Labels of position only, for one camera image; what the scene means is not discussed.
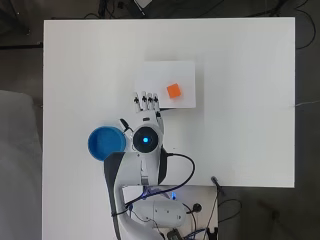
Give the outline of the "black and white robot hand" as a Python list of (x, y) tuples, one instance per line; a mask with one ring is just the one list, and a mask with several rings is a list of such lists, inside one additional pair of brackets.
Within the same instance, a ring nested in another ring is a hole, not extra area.
[(164, 132), (164, 122), (161, 116), (159, 98), (156, 94), (142, 91), (133, 97), (134, 107), (138, 118), (142, 123), (151, 123)]

